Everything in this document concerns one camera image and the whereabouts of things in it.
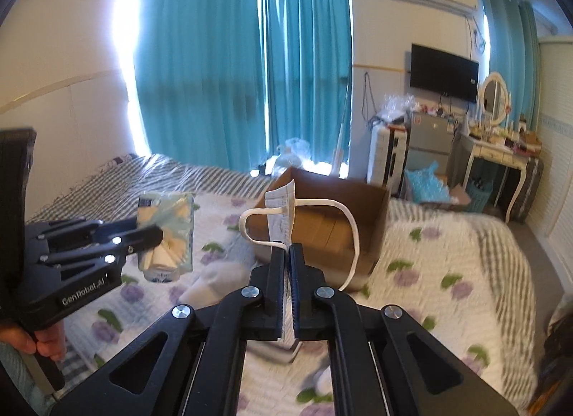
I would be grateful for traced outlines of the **person's left hand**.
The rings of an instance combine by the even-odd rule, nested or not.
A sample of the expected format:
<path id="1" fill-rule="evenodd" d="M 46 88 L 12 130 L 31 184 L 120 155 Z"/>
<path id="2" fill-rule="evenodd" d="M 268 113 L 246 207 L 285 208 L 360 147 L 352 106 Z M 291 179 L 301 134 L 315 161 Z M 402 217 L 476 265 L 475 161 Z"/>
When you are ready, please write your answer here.
<path id="1" fill-rule="evenodd" d="M 52 359 L 52 361 L 60 361 L 66 354 L 64 324 L 62 322 L 45 330 L 35 331 L 31 336 L 17 324 L 2 320 L 0 340 L 20 352 L 29 355 L 38 352 L 40 355 Z"/>

